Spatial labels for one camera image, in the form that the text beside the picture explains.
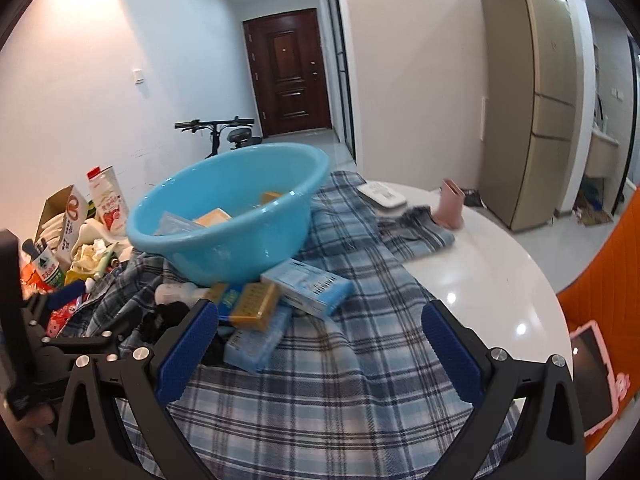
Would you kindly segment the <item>person left hand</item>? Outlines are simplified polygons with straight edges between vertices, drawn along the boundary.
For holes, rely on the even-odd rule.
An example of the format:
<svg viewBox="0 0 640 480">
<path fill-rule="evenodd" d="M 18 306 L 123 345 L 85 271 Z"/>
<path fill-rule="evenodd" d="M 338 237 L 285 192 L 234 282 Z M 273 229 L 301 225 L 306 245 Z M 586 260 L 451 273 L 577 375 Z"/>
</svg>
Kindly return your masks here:
<svg viewBox="0 0 640 480">
<path fill-rule="evenodd" d="M 43 429 L 54 422 L 54 413 L 50 406 L 40 404 L 22 419 L 16 419 L 6 400 L 1 399 L 1 416 L 29 463 L 43 479 L 53 479 L 54 458 L 43 437 Z"/>
</svg>

